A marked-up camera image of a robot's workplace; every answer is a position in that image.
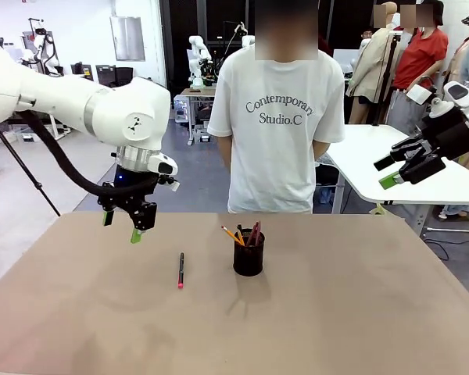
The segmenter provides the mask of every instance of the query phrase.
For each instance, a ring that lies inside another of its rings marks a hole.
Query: black hose
[[[149,189],[153,189],[158,181],[158,175],[156,177],[144,181],[140,184],[136,184],[131,187],[103,187],[87,180],[83,177],[80,172],[74,167],[71,161],[68,159],[63,149],[49,131],[44,127],[38,116],[31,111],[18,112],[19,115],[25,120],[31,130],[45,143],[48,150],[54,156],[56,162],[63,172],[80,188],[89,192],[90,194],[98,197],[116,197],[120,195],[130,195],[137,193],[146,193]]]

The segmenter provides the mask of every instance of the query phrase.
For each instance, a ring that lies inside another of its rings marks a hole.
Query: white t-shirt
[[[313,140],[344,139],[344,77],[316,60],[256,60],[255,45],[226,59],[209,133],[233,136],[231,213],[310,213],[316,188]]]

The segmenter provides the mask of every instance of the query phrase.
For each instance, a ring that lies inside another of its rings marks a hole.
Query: black stand
[[[52,207],[54,210],[55,214],[57,216],[61,216],[57,208],[54,206],[52,201],[49,199],[49,197],[46,195],[46,193],[43,191],[41,184],[37,181],[36,178],[34,178],[33,174],[31,171],[28,169],[26,164],[24,164],[23,160],[20,158],[20,156],[17,154],[16,150],[12,147],[9,141],[7,141],[7,138],[5,135],[3,135],[2,131],[0,130],[0,139],[2,140],[3,144],[7,149],[10,151],[10,153],[13,155],[14,159],[17,161],[17,163],[20,165],[20,167],[23,169],[24,173],[29,177],[33,185],[37,188],[38,191],[44,196],[45,200],[47,203]]]
[[[374,127],[378,127],[378,122],[381,119],[381,111],[382,111],[382,103],[384,102],[385,92],[388,89],[388,82],[389,78],[391,77],[391,66],[392,60],[394,59],[394,52],[396,51],[396,47],[398,46],[398,42],[401,40],[399,35],[394,35],[391,42],[391,51],[389,52],[389,58],[387,66],[385,67],[385,72],[383,76],[382,86],[381,86],[381,94],[378,97],[378,104],[377,110],[375,111],[374,121],[372,125]]]

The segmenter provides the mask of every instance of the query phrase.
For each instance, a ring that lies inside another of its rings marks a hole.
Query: gray pants
[[[392,93],[386,123],[413,136],[417,133],[417,126],[424,117],[426,107],[408,99],[406,93],[396,90]]]

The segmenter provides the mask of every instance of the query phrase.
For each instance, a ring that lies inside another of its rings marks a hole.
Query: black mesh pen cup
[[[251,232],[252,229],[244,229],[242,231],[243,241],[246,245],[248,245]],[[238,275],[252,277],[262,272],[264,239],[264,234],[261,233],[258,246],[255,246],[255,238],[252,239],[250,246],[241,246],[238,242],[234,242],[233,268]]]

